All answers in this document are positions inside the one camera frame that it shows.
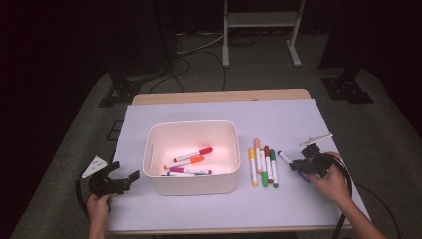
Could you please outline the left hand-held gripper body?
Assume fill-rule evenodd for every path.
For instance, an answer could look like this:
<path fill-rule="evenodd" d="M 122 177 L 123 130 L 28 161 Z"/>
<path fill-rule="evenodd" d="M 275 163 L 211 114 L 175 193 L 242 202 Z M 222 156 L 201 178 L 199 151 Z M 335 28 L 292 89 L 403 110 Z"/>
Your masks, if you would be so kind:
<path fill-rule="evenodd" d="M 101 197 L 110 194 L 124 194 L 130 190 L 130 184 L 124 179 L 111 179 L 109 176 L 101 176 L 101 170 L 111 163 L 108 163 L 98 156 L 95 156 L 88 167 L 82 173 L 82 179 L 88 179 L 89 192 Z"/>

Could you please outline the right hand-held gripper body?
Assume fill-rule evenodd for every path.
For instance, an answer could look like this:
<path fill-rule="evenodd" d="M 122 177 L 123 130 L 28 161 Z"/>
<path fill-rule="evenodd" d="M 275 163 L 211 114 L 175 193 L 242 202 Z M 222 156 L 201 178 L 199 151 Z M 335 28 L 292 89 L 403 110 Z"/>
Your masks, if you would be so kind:
<path fill-rule="evenodd" d="M 301 154 L 305 158 L 300 166 L 299 171 L 305 174 L 318 174 L 319 176 L 326 176 L 331 166 L 330 159 L 320 152 L 317 143 L 329 139 L 332 134 L 321 135 L 316 137 L 309 137 L 305 142 L 300 143 L 302 149 Z"/>

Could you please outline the purple marker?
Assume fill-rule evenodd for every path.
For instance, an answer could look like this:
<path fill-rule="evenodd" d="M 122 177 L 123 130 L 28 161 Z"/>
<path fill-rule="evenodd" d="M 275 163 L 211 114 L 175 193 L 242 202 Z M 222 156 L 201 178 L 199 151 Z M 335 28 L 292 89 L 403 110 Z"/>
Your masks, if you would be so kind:
<path fill-rule="evenodd" d="M 289 160 L 282 151 L 278 151 L 277 155 L 288 165 L 290 166 L 293 162 L 291 160 Z M 297 174 L 297 176 L 299 176 L 304 182 L 306 183 L 311 183 L 311 181 L 305 177 L 302 173 L 295 171 L 295 173 Z"/>

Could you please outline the dark green marker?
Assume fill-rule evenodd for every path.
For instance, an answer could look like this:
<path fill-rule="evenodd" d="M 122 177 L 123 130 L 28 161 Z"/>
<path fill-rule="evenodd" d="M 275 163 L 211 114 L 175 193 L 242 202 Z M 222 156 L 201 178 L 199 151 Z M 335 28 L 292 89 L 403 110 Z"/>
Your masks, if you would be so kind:
<path fill-rule="evenodd" d="M 277 162 L 276 162 L 275 152 L 272 149 L 270 149 L 270 162 L 271 162 L 271 169 L 272 169 L 273 187 L 278 188 L 279 181 L 278 181 L 278 174 L 277 174 Z"/>

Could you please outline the brown marker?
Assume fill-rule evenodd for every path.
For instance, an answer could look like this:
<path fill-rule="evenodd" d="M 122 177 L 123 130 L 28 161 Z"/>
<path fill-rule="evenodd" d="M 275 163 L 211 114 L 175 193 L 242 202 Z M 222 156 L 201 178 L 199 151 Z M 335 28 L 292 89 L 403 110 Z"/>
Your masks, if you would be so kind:
<path fill-rule="evenodd" d="M 264 156 L 266 162 L 266 169 L 268 174 L 268 182 L 273 183 L 273 172 L 272 172 L 272 165 L 271 165 L 271 158 L 270 158 L 270 150 L 267 146 L 264 147 Z"/>

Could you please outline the light green marker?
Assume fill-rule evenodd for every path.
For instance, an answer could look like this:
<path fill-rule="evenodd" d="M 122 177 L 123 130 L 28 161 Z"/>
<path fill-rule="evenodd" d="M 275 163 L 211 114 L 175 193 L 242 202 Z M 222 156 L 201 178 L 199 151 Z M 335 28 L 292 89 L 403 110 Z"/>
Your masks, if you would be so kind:
<path fill-rule="evenodd" d="M 268 179 L 268 170 L 267 170 L 267 164 L 266 164 L 266 158 L 265 158 L 265 152 L 263 149 L 260 149 L 260 157 L 261 157 L 261 167 L 262 167 L 262 183 L 264 187 L 268 187 L 269 185 L 269 179 Z"/>

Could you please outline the magenta marker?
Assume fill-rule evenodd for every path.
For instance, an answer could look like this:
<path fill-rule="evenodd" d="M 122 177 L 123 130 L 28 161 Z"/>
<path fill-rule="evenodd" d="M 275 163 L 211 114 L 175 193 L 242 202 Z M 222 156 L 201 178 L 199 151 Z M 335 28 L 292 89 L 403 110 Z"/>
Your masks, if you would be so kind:
<path fill-rule="evenodd" d="M 208 169 L 172 167 L 169 170 L 170 170 L 170 172 L 187 173 L 187 174 L 199 174 L 199 175 L 211 175 L 212 174 L 212 171 L 208 170 Z"/>

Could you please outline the blue marker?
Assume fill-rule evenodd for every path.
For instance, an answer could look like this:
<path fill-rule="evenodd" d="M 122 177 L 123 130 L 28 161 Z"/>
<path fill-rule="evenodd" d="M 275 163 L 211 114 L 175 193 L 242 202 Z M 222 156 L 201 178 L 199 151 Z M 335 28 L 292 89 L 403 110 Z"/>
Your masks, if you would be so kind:
<path fill-rule="evenodd" d="M 194 177 L 194 176 L 206 176 L 206 175 L 208 175 L 208 174 L 167 172 L 164 176 Z"/>

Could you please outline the white plastic storage bin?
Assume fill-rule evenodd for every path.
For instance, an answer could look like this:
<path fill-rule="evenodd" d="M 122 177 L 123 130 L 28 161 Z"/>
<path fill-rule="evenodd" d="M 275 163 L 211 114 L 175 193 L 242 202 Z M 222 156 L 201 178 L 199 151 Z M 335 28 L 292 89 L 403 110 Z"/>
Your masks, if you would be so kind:
<path fill-rule="evenodd" d="M 173 158 L 212 147 L 211 153 L 201 155 L 204 160 L 180 167 L 208 169 L 211 175 L 178 177 L 166 176 L 170 170 L 164 165 Z M 198 120 L 169 122 L 155 125 L 149 133 L 143 172 L 161 195 L 200 195 L 228 193 L 237 184 L 241 165 L 235 126 L 226 120 Z"/>

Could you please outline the orange marker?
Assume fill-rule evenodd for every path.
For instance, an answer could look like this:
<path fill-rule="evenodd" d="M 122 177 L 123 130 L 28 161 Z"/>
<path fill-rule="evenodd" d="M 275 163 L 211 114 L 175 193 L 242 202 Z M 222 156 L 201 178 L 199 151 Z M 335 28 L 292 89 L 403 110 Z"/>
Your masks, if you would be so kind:
<path fill-rule="evenodd" d="M 192 163 L 198 163 L 198 162 L 201 162 L 203 160 L 204 160 L 204 156 L 197 156 L 197 157 L 193 157 L 193 158 L 190 158 L 190 159 L 187 159 L 187 160 L 182 160 L 182 161 L 179 161 L 179 162 L 174 162 L 174 163 L 171 163 L 171 164 L 168 164 L 168 165 L 164 165 L 163 169 L 170 170 L 173 167 L 180 167 L 180 166 L 189 165 L 189 164 L 192 164 Z"/>

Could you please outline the red marker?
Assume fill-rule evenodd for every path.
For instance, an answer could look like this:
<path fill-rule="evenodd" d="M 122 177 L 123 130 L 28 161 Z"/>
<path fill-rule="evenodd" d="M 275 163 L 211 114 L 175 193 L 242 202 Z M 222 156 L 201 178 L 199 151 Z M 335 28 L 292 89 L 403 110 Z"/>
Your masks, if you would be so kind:
<path fill-rule="evenodd" d="M 200 149 L 200 150 L 196 150 L 192 153 L 188 153 L 188 154 L 185 154 L 185 155 L 182 155 L 182 156 L 175 157 L 175 158 L 173 158 L 173 162 L 184 161 L 184 160 L 187 160 L 187 159 L 190 159 L 190 158 L 193 158 L 193 157 L 197 157 L 197 156 L 201 156 L 201 155 L 211 153 L 212 151 L 213 151 L 212 147 L 203 148 L 203 149 Z"/>

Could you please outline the person's left hand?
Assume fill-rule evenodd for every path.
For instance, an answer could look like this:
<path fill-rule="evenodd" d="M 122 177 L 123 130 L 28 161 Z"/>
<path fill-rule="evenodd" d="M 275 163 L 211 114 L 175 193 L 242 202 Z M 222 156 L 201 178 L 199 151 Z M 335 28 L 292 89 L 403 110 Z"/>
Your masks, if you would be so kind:
<path fill-rule="evenodd" d="M 98 197 L 91 194 L 87 200 L 87 211 L 90 222 L 96 225 L 106 225 L 109 215 L 109 201 L 110 195 L 103 195 Z"/>

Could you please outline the person's right hand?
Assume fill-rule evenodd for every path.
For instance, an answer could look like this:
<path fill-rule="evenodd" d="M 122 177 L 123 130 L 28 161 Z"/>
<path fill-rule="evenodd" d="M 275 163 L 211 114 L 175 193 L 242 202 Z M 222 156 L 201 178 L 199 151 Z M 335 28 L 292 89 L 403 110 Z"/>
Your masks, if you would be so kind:
<path fill-rule="evenodd" d="M 329 168 L 325 177 L 307 174 L 307 178 L 317 187 L 320 193 L 338 207 L 343 207 L 351 201 L 346 179 L 335 164 Z"/>

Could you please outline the peach marker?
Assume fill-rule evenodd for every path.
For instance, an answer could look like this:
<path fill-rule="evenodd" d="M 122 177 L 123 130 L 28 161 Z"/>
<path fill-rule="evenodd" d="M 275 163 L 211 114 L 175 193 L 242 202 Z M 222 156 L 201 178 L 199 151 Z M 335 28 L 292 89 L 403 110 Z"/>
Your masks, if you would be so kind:
<path fill-rule="evenodd" d="M 261 145 L 260 145 L 260 140 L 258 138 L 254 139 L 254 148 L 255 148 L 255 154 L 256 154 L 257 173 L 261 174 L 263 169 L 262 169 L 262 163 L 261 163 Z"/>

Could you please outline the yellow marker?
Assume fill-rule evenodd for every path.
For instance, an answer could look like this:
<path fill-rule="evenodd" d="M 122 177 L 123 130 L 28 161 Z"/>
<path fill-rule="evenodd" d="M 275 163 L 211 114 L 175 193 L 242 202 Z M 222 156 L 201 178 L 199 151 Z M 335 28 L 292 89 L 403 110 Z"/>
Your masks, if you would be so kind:
<path fill-rule="evenodd" d="M 252 185 L 258 186 L 257 169 L 256 169 L 256 154 L 253 148 L 249 148 L 249 160 L 251 166 Z"/>

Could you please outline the black stand base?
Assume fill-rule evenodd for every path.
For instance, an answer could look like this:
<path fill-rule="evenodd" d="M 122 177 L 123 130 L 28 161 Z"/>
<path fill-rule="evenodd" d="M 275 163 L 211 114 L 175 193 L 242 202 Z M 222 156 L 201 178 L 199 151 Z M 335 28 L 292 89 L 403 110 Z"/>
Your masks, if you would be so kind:
<path fill-rule="evenodd" d="M 139 94 L 143 82 L 141 80 L 129 80 L 124 76 L 112 76 L 112 84 L 107 94 L 102 97 L 98 107 L 111 108 L 115 104 L 131 103 Z"/>
<path fill-rule="evenodd" d="M 321 79 L 333 100 L 347 100 L 350 104 L 372 104 L 373 99 L 358 84 L 359 68 L 345 68 L 340 76 Z"/>

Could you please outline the white metal stand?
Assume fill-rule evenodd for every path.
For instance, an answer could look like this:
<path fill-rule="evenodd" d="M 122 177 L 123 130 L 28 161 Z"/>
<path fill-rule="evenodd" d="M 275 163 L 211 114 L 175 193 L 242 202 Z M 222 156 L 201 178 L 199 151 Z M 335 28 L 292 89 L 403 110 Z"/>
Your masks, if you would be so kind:
<path fill-rule="evenodd" d="M 307 0 L 300 0 L 298 9 L 289 12 L 252 12 L 252 13 L 229 13 L 228 0 L 224 0 L 223 8 L 223 45 L 222 66 L 228 67 L 229 46 L 228 34 L 234 28 L 265 28 L 265 27 L 291 27 L 291 37 L 286 41 L 293 65 L 302 65 L 296 50 L 296 39 L 301 25 L 304 8 Z"/>

